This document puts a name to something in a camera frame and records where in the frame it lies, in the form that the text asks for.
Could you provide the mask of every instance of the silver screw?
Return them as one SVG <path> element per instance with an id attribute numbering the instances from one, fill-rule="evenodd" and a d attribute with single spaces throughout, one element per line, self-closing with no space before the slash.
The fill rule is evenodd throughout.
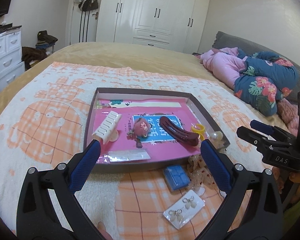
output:
<path id="1" fill-rule="evenodd" d="M 236 164 L 234 167 L 238 171 L 242 171 L 243 170 L 243 166 L 241 164 Z"/>
<path id="2" fill-rule="evenodd" d="M 29 174 L 32 174 L 32 173 L 34 173 L 35 172 L 35 168 L 34 167 L 32 167 L 32 168 L 30 168 L 29 170 L 28 170 L 28 173 Z"/>
<path id="3" fill-rule="evenodd" d="M 58 170 L 60 170 L 60 171 L 64 170 L 65 168 L 66 168 L 66 164 L 65 163 L 60 163 L 58 165 Z"/>
<path id="4" fill-rule="evenodd" d="M 266 174 L 268 174 L 268 175 L 271 175 L 271 174 L 272 174 L 272 171 L 271 171 L 270 169 L 266 169 L 265 172 L 266 172 Z"/>

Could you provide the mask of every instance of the door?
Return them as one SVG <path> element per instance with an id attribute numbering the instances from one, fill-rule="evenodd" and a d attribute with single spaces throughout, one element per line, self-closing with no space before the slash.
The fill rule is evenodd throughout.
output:
<path id="1" fill-rule="evenodd" d="M 99 8 L 83 12 L 78 3 L 73 3 L 70 26 L 70 45 L 79 42 L 96 41 Z"/>
<path id="2" fill-rule="evenodd" d="M 159 14 L 160 0 L 141 0 L 138 8 L 136 29 L 154 29 L 155 21 Z"/>
<path id="3" fill-rule="evenodd" d="M 155 20 L 156 32 L 173 34 L 178 12 L 184 0 L 160 0 L 159 11 Z"/>
<path id="4" fill-rule="evenodd" d="M 195 0 L 192 19 L 183 53 L 192 54 L 193 52 L 198 51 L 207 17 L 209 1 L 210 0 Z"/>
<path id="5" fill-rule="evenodd" d="M 114 42 L 121 0 L 102 0 L 98 16 L 96 41 Z"/>
<path id="6" fill-rule="evenodd" d="M 121 0 L 114 42 L 132 43 L 140 0 Z"/>
<path id="7" fill-rule="evenodd" d="M 183 52 L 188 30 L 191 26 L 192 11 L 194 9 L 195 0 L 179 0 L 178 12 L 173 25 L 173 36 L 169 49 Z"/>

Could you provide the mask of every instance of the beige bedspread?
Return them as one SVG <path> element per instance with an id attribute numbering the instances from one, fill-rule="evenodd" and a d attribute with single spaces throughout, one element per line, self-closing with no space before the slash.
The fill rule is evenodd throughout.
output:
<path id="1" fill-rule="evenodd" d="M 113 68 L 131 67 L 134 70 L 143 70 L 152 73 L 191 76 L 217 81 L 217 79 L 199 63 L 199 59 L 190 54 L 134 44 L 104 42 L 79 43 L 57 51 L 8 85 L 0 93 L 0 114 L 16 93 L 54 61 Z M 223 83 L 220 82 L 220 85 L 228 91 L 231 91 Z M 263 122 L 287 129 L 277 114 L 271 117 L 264 117 L 250 105 L 248 105 L 248 107 Z"/>

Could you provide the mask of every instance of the white wardrobe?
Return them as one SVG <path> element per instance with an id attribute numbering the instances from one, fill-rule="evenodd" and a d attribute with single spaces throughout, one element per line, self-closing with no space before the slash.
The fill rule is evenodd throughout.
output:
<path id="1" fill-rule="evenodd" d="M 102 0 L 96 41 L 197 52 L 209 0 Z"/>

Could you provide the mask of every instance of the wall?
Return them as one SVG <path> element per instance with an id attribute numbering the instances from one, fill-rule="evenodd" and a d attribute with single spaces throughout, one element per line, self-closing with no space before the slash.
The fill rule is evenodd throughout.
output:
<path id="1" fill-rule="evenodd" d="M 47 30 L 58 38 L 55 50 L 66 44 L 66 20 L 69 0 L 11 0 L 9 13 L 0 18 L 0 23 L 22 25 L 21 44 L 35 47 L 37 33 Z"/>
<path id="2" fill-rule="evenodd" d="M 210 0 L 199 52 L 216 33 L 259 43 L 300 65 L 300 0 Z"/>

